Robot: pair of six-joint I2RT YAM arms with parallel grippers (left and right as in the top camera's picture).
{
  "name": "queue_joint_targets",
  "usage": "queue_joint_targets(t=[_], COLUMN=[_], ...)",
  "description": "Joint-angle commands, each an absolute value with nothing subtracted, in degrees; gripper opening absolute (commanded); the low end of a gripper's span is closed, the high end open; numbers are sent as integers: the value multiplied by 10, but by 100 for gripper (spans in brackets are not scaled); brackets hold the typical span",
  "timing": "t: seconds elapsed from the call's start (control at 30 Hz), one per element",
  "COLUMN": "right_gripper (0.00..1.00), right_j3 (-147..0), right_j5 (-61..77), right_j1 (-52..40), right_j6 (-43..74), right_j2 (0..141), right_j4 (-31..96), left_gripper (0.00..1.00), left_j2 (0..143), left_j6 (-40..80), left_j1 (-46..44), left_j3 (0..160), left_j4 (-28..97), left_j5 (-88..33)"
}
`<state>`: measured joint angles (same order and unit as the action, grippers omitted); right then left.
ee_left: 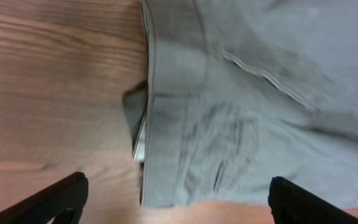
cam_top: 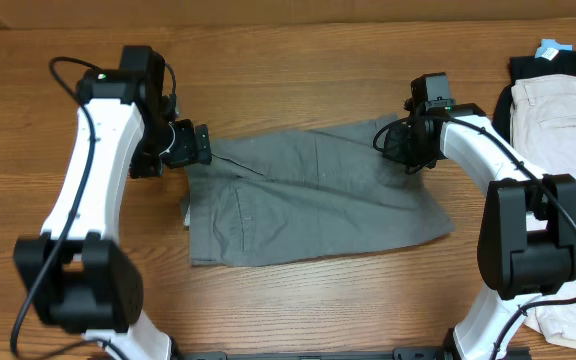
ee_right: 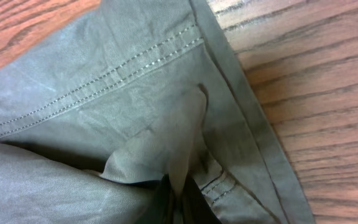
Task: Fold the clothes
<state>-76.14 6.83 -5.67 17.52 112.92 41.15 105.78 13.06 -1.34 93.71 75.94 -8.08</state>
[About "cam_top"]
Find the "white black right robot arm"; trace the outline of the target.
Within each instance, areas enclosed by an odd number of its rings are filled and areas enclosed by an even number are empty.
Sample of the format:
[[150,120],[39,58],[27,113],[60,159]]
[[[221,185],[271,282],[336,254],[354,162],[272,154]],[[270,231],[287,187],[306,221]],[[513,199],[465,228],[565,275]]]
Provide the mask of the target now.
[[576,180],[530,163],[473,103],[457,104],[445,73],[410,84],[409,115],[373,146],[408,175],[454,161],[485,197],[477,264],[483,286],[466,317],[439,346],[399,347],[396,359],[528,359],[510,340],[529,312],[556,304],[576,279]]

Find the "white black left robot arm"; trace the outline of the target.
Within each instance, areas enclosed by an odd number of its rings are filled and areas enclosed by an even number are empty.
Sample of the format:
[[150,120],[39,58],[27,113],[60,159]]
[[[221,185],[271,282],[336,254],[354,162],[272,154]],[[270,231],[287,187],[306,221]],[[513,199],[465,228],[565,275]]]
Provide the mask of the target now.
[[123,48],[119,66],[88,64],[67,88],[77,105],[76,140],[57,201],[13,260],[26,288],[21,313],[95,344],[113,359],[177,359],[174,339],[144,311],[142,277],[119,245],[128,179],[209,164],[204,125],[180,119],[176,78],[147,45]]

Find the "grey shorts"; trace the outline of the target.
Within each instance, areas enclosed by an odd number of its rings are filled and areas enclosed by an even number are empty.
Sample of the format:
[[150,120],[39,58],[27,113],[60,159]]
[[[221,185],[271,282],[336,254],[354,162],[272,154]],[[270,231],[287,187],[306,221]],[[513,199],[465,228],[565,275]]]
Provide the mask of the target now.
[[266,266],[453,232],[422,176],[373,148],[377,131],[396,119],[213,140],[211,163],[186,169],[191,263]]

